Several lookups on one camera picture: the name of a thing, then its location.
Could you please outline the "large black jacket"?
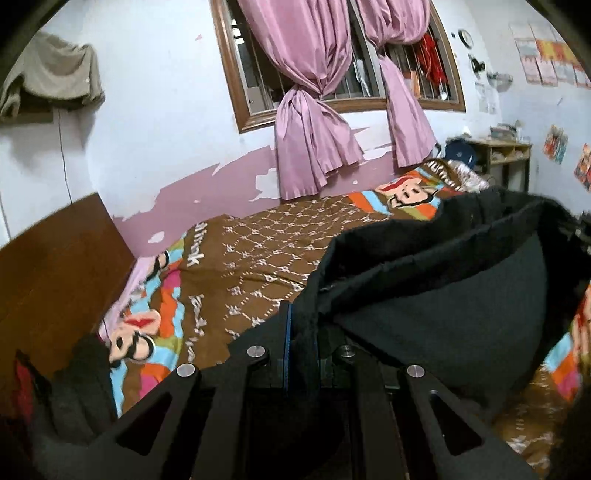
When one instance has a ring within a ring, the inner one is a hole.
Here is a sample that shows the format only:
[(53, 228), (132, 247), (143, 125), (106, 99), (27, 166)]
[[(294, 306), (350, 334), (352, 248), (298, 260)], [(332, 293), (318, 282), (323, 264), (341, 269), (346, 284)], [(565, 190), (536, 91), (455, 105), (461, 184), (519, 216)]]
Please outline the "large black jacket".
[(317, 381), (335, 328), (495, 418), (578, 308), (590, 258), (575, 227), (552, 199), (493, 187), (444, 200), (429, 221), (339, 234), (291, 306), (288, 382)]

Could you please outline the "colourful cartoon monkey bedspread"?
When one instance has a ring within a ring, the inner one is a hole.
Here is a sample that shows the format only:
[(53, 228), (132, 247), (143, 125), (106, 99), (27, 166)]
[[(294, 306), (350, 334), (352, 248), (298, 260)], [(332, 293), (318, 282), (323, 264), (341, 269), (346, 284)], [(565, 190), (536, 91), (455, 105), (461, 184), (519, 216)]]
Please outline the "colourful cartoon monkey bedspread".
[[(294, 300), (332, 239), (389, 219), (429, 221), (464, 193), (429, 166), (373, 192), (285, 204), (243, 219), (200, 222), (167, 250), (139, 261), (101, 326), (118, 419), (185, 363), (228, 361), (231, 346)], [(339, 479), (332, 442), (342, 403), (317, 381), (250, 390), (230, 479)]]

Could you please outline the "black garment by headboard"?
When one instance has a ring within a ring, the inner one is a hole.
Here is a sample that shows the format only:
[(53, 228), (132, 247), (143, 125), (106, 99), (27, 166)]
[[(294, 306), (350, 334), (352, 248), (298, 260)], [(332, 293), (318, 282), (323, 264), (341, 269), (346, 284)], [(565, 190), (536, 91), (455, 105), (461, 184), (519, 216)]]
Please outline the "black garment by headboard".
[(50, 406), (57, 436), (89, 444), (117, 420), (108, 349), (93, 334), (74, 345), (67, 366), (51, 382)]

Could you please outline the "wooden headboard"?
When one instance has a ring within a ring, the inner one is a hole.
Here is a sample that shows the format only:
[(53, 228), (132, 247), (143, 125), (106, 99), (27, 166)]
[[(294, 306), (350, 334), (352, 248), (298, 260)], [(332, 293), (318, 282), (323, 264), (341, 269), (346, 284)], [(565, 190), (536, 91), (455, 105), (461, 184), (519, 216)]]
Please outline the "wooden headboard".
[(98, 194), (30, 227), (1, 250), (1, 412), (14, 413), (13, 361), (45, 376), (69, 361), (118, 298), (134, 256)]

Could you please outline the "wooden shelf unit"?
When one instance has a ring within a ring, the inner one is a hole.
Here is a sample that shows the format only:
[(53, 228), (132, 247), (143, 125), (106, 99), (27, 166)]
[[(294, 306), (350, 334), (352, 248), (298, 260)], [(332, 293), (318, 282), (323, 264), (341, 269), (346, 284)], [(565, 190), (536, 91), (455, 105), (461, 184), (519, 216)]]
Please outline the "wooden shelf unit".
[(478, 174), (493, 178), (493, 172), (499, 169), (499, 185), (529, 192), (531, 143), (495, 139), (468, 139), (467, 143), (476, 153), (474, 169)]

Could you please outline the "left pink curtain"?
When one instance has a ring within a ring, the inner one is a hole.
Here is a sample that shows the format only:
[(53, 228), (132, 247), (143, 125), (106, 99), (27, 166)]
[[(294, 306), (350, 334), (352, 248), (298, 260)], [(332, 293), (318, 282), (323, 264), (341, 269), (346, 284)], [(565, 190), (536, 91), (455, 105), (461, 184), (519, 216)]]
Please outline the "left pink curtain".
[(328, 175), (363, 160), (342, 116), (328, 104), (353, 61), (346, 1), (242, 1), (250, 31), (294, 86), (276, 109), (280, 198), (314, 196)]

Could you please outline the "pink curtain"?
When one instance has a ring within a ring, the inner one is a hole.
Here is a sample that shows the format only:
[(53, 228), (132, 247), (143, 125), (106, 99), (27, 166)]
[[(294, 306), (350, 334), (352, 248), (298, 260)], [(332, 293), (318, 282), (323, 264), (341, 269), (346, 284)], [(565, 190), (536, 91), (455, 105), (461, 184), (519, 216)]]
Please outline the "pink curtain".
[(358, 7), (363, 31), (374, 45), (381, 66), (394, 159), (400, 168), (420, 164), (429, 157), (437, 140), (423, 108), (386, 48), (414, 45), (423, 38), (430, 24), (430, 3), (367, 0), (360, 1)]
[(328, 104), (353, 61), (346, 1), (242, 1), (250, 31), (294, 86), (276, 109), (280, 198), (314, 196), (328, 175), (363, 160), (342, 116)]

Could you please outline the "wooden framed barred window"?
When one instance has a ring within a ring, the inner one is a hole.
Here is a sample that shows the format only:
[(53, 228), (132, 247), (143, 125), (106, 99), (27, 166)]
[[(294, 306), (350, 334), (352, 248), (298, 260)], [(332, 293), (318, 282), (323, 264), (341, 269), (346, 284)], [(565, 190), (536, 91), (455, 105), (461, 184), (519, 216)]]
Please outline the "wooden framed barred window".
[[(353, 61), (335, 92), (325, 101), (339, 113), (384, 110), (386, 91), (374, 46), (363, 32), (363, 21), (355, 1), (349, 1)], [(211, 12), (221, 50), (222, 65), (238, 131), (244, 133), (270, 126), (276, 109), (294, 82), (276, 70), (249, 30), (236, 1), (212, 1)], [(390, 45), (387, 55), (402, 71), (408, 88), (425, 110), (466, 111), (463, 87), (448, 34), (435, 7), (427, 33), (438, 46), (448, 78), (447, 85), (435, 87), (421, 70), (414, 45)]]

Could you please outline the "red hanging tassel ornament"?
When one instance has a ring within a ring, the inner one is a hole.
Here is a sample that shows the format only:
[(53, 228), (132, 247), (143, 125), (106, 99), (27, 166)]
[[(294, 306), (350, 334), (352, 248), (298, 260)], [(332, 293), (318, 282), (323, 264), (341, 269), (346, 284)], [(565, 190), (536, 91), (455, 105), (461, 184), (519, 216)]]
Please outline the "red hanging tassel ornament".
[(413, 48), (416, 60), (429, 82), (435, 87), (447, 85), (448, 78), (433, 36), (426, 33)]

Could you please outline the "right pink curtain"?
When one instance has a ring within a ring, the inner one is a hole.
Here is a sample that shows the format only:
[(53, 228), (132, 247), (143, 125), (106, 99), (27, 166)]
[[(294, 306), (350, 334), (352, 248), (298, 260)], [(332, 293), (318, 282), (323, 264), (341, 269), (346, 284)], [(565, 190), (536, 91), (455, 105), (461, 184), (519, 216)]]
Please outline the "right pink curtain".
[(360, 1), (358, 7), (363, 31), (374, 45), (381, 66), (394, 159), (400, 168), (420, 164), (429, 157), (437, 140), (423, 108), (386, 48), (414, 45), (423, 38), (430, 24), (430, 3), (367, 0)]

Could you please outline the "beige cloth on wall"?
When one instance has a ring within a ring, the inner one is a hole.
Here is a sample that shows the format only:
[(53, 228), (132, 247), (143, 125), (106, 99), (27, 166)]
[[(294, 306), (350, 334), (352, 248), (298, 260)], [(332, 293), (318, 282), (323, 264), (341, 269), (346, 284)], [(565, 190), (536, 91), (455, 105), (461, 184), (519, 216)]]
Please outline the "beige cloth on wall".
[(2, 83), (1, 120), (11, 122), (54, 106), (75, 110), (99, 105), (104, 99), (93, 46), (39, 32)]

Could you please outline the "wall posters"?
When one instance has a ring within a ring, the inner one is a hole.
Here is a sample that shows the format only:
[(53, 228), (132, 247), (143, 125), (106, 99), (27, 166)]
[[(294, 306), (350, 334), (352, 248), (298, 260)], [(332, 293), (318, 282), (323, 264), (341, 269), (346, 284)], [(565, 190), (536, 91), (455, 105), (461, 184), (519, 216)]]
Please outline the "wall posters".
[(541, 23), (510, 23), (526, 82), (544, 87), (561, 83), (590, 88), (582, 64), (559, 33)]

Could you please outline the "round wall clock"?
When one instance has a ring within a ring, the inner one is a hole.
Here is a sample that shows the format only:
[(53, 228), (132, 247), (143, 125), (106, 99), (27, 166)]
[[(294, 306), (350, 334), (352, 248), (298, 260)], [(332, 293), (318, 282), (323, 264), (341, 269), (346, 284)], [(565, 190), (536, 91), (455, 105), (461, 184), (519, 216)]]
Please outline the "round wall clock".
[(471, 50), (474, 47), (474, 40), (468, 30), (460, 29), (458, 31), (458, 35), (461, 42), (465, 45), (467, 49)]

